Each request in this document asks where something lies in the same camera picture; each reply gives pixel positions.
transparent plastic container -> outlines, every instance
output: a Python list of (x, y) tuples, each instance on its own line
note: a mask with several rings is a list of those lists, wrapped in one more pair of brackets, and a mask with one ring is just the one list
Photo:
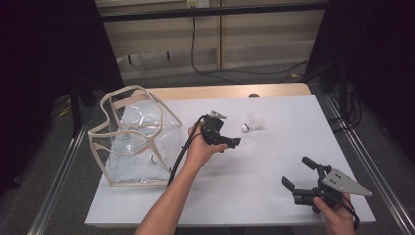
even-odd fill
[(95, 160), (111, 186), (166, 185), (180, 153), (181, 121), (140, 86), (101, 100), (105, 122), (88, 131)]

electrical cable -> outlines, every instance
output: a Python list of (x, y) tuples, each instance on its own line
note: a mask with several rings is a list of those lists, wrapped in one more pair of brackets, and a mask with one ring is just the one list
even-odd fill
[(329, 198), (331, 198), (333, 201), (335, 201), (337, 204), (339, 204), (340, 206), (342, 206), (346, 211), (348, 211), (351, 215), (353, 215), (354, 217), (354, 222), (353, 222), (353, 227), (354, 227), (354, 231), (357, 230), (357, 228), (360, 225), (360, 218), (356, 213), (356, 210), (354, 209), (353, 204), (351, 203), (351, 201), (345, 197), (345, 195), (343, 195), (343, 198), (346, 199), (346, 201), (350, 204), (351, 208), (346, 206), (346, 204), (344, 204), (342, 201), (339, 201), (337, 198), (333, 197), (330, 194), (327, 194), (329, 196)]
[(196, 34), (196, 23), (195, 23), (195, 18), (193, 18), (192, 48), (191, 48), (191, 53), (190, 53), (190, 61), (191, 61), (193, 70), (196, 73), (200, 74), (200, 75), (205, 75), (205, 76), (211, 76), (211, 77), (219, 78), (219, 79), (222, 79), (222, 80), (225, 80), (225, 81), (228, 81), (230, 83), (237, 84), (237, 85), (243, 85), (243, 84), (240, 83), (240, 82), (237, 82), (237, 81), (232, 81), (230, 79), (224, 78), (224, 77), (219, 76), (219, 75), (213, 75), (213, 73), (216, 73), (216, 72), (224, 72), (225, 71), (225, 72), (241, 72), (241, 73), (257, 74), (257, 75), (273, 75), (273, 74), (283, 73), (283, 72), (286, 72), (287, 71), (288, 74), (286, 75), (286, 77), (283, 80), (277, 82), (277, 83), (282, 83), (282, 82), (286, 81), (289, 78), (289, 75), (290, 75), (290, 73), (291, 73), (291, 71), (293, 69), (295, 69), (296, 67), (298, 67), (300, 65), (303, 65), (303, 64), (305, 64), (305, 63), (308, 62), (308, 60), (302, 61), (300, 63), (297, 63), (297, 64), (291, 66), (290, 68), (288, 68), (286, 70), (279, 70), (279, 71), (272, 71), (272, 72), (258, 72), (258, 71), (248, 71), (248, 70), (210, 70), (210, 71), (200, 71), (200, 70), (198, 70), (196, 68), (195, 62), (194, 62), (195, 34)]
[(167, 183), (167, 187), (171, 184), (171, 182), (173, 182), (174, 176), (176, 175), (176, 171), (179, 168), (180, 162), (183, 159), (184, 153), (186, 153), (187, 149), (189, 148), (190, 144), (192, 143), (193, 139), (198, 136), (199, 134), (193, 136), (193, 134), (196, 131), (196, 128), (198, 127), (199, 123), (201, 122), (202, 119), (207, 118), (208, 116), (204, 115), (199, 117), (199, 119), (195, 122), (195, 125), (193, 126), (192, 131), (190, 132), (189, 137), (186, 140), (186, 143), (184, 144), (184, 146), (182, 147), (182, 150), (180, 151), (179, 156), (177, 157), (176, 162), (174, 163), (174, 167), (171, 170), (171, 174), (170, 177), (168, 179), (168, 183)]
[(333, 133), (336, 133), (336, 132), (339, 132), (339, 131), (346, 131), (346, 130), (355, 128), (360, 124), (360, 122), (362, 120), (362, 108), (361, 108), (361, 103), (360, 103), (359, 97), (356, 96), (356, 99), (357, 99), (357, 107), (358, 107), (358, 110), (359, 110), (359, 115), (357, 115), (357, 111), (356, 111), (356, 116), (353, 118), (353, 120), (350, 123), (348, 123), (345, 127), (341, 127), (339, 129), (333, 130)]

metal frame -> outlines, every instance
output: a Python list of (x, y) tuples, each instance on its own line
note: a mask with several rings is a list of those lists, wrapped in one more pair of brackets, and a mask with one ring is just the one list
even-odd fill
[(122, 14), (102, 14), (98, 17), (54, 17), (54, 21), (88, 21), (88, 22), (129, 22), (157, 19), (174, 18), (193, 18), (228, 16), (243, 14), (279, 13), (279, 12), (304, 12), (325, 10), (331, 4), (329, 1), (295, 4), (274, 4), (262, 6), (242, 6), (242, 7), (215, 7), (199, 9), (179, 9), (168, 11), (142, 12), (142, 13), (122, 13)]

silver metal plate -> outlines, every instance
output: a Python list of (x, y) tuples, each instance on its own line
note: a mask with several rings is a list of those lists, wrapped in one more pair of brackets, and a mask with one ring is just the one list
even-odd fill
[(333, 168), (323, 179), (323, 184), (336, 189), (339, 192), (372, 196), (372, 192), (352, 180), (337, 168)]

white table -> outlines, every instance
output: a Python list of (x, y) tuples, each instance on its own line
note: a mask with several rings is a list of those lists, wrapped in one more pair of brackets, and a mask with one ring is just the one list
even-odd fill
[[(311, 207), (297, 206), (281, 184), (288, 177), (298, 188), (317, 184), (317, 172), (301, 162), (339, 168), (354, 178), (314, 96), (171, 100), (166, 104), (182, 120), (182, 140), (196, 119), (216, 110), (228, 116), (222, 135), (241, 137), (240, 146), (216, 154), (198, 174), (179, 226), (278, 226), (323, 221)], [(264, 116), (261, 131), (241, 132), (248, 113)], [(98, 227), (136, 226), (163, 187), (110, 187), (103, 177), (85, 220)], [(362, 196), (351, 197), (362, 222), (375, 221)]]

